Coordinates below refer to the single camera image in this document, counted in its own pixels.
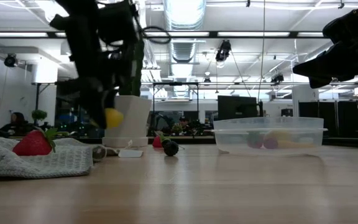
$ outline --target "knit fabric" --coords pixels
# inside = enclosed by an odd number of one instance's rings
[[[88,175],[93,146],[74,139],[55,140],[56,153],[47,156],[18,156],[12,152],[18,143],[14,139],[0,138],[0,177],[46,179]]]

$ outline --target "plastic container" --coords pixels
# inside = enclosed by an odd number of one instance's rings
[[[215,121],[218,148],[234,154],[297,156],[323,141],[321,118],[243,118]]]

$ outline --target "wooden table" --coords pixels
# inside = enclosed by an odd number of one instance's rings
[[[247,157],[186,146],[110,157],[91,175],[0,181],[1,224],[358,223],[358,149]]]

